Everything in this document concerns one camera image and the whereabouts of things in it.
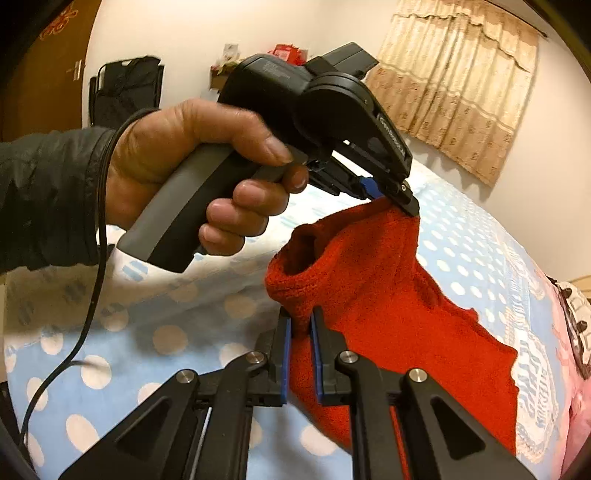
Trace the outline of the person's left hand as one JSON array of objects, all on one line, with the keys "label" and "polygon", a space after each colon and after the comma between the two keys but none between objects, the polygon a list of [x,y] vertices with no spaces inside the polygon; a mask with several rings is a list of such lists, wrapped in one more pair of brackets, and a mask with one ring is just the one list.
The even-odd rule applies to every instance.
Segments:
[{"label": "person's left hand", "polygon": [[266,231],[271,216],[304,191],[308,169],[294,164],[287,147],[259,115],[201,99],[150,113],[128,126],[111,155],[106,180],[106,222],[132,226],[176,167],[201,143],[229,144],[250,161],[286,167],[279,183],[244,180],[229,198],[214,199],[198,229],[205,251],[231,256],[245,239]]}]

